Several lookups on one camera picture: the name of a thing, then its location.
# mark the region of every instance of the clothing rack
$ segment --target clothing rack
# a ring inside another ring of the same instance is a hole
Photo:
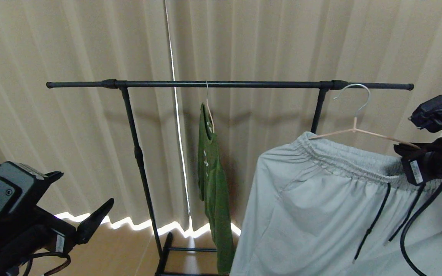
[[[313,115],[312,130],[316,133],[320,115],[322,112],[323,102],[325,96],[329,90],[340,90],[349,84],[363,84],[369,89],[399,89],[399,90],[412,90],[413,84],[384,84],[376,82],[344,82],[343,80],[332,80],[328,82],[205,82],[205,81],[166,81],[166,82],[153,82],[153,81],[126,81],[126,80],[103,80],[101,82],[47,82],[47,87],[104,87],[107,89],[119,89],[122,92],[124,103],[127,112],[127,118],[129,121],[130,132],[134,143],[134,156],[139,167],[142,185],[144,188],[144,194],[146,197],[146,203],[148,206],[149,217],[151,218],[151,224],[153,227],[153,233],[156,241],[156,247],[158,249],[158,255],[160,260],[158,262],[158,268],[156,269],[155,276],[216,276],[217,274],[185,274],[176,272],[166,272],[165,266],[167,265],[168,254],[170,251],[194,251],[194,252],[216,252],[215,248],[183,248],[172,246],[173,233],[170,232],[167,235],[165,245],[161,247],[160,236],[158,235],[158,227],[156,225],[155,214],[153,210],[153,204],[151,201],[151,194],[149,193],[148,180],[146,178],[146,171],[144,170],[144,160],[142,149],[137,139],[137,132],[135,130],[135,121],[130,105],[129,87],[210,87],[210,88],[253,88],[253,89],[319,89],[318,99]]]

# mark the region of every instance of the floor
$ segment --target floor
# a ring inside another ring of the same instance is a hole
[[[177,230],[172,232],[174,246],[214,247],[210,232],[195,239],[184,238]],[[162,245],[166,236],[160,237]],[[234,238],[236,243],[238,237],[234,235]],[[119,229],[111,229],[108,223],[102,224],[91,240],[76,246],[70,256],[71,264],[56,276],[152,276],[158,265],[158,251],[151,229],[134,231],[128,224]],[[62,262],[63,259],[58,257],[36,259],[30,276],[42,275]],[[172,251],[165,271],[216,273],[216,253]]]

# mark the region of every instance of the hanger hook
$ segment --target hanger hook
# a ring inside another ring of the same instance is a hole
[[[340,97],[340,95],[342,95],[342,93],[344,92],[345,89],[348,89],[349,87],[352,86],[360,86],[364,89],[366,89],[366,91],[368,91],[368,98],[366,99],[366,102],[364,103],[364,105],[362,107],[360,107],[358,110],[356,110],[356,113],[354,114],[354,117],[358,117],[358,113],[369,103],[369,99],[371,97],[371,91],[369,90],[369,88],[366,85],[363,84],[349,84],[348,86],[345,86],[344,88],[342,88],[342,90],[340,91],[340,93],[335,96],[333,99],[337,99],[338,97]]]

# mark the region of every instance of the green t-shirt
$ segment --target green t-shirt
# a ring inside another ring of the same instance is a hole
[[[205,201],[204,210],[218,250],[218,273],[228,274],[235,255],[228,182],[219,162],[218,141],[212,133],[212,122],[204,104],[200,106],[198,177],[200,199]]]

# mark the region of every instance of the white hanger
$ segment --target white hanger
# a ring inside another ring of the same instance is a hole
[[[344,90],[346,90],[347,88],[349,88],[351,86],[360,86],[360,87],[366,89],[366,91],[368,91],[368,98],[366,100],[366,103],[362,107],[360,107],[358,110],[356,110],[356,113],[354,114],[354,126],[352,128],[350,128],[350,129],[346,129],[346,130],[339,130],[339,131],[334,131],[334,132],[327,133],[327,134],[313,136],[313,137],[309,138],[310,140],[311,139],[316,139],[316,138],[322,138],[322,137],[326,137],[326,136],[330,136],[330,135],[340,134],[340,133],[346,133],[346,132],[353,132],[353,133],[360,132],[360,133],[366,133],[366,134],[369,134],[369,135],[372,135],[372,136],[376,136],[376,137],[385,138],[385,139],[388,139],[388,140],[392,140],[392,141],[395,141],[395,142],[399,142],[399,143],[402,143],[402,144],[409,145],[411,147],[420,149],[420,147],[418,147],[418,146],[416,146],[416,145],[414,145],[412,143],[403,141],[403,140],[399,140],[399,139],[396,139],[396,138],[393,138],[393,137],[389,137],[389,136],[381,135],[381,134],[378,134],[378,133],[374,133],[374,132],[358,129],[356,127],[356,124],[358,122],[358,113],[359,113],[359,111],[361,111],[369,103],[369,99],[371,97],[371,91],[369,90],[369,88],[364,86],[363,84],[349,84],[348,86],[345,86],[342,89],[342,91],[340,91],[340,93],[335,98],[333,98],[333,99],[335,100],[338,97],[340,97],[340,95],[344,92]]]
[[[213,120],[213,115],[211,114],[211,109],[209,108],[209,85],[207,84],[207,80],[206,80],[206,106],[207,106],[207,112],[209,112],[209,117],[211,118],[211,124],[213,125],[212,133],[214,133],[214,120]]]

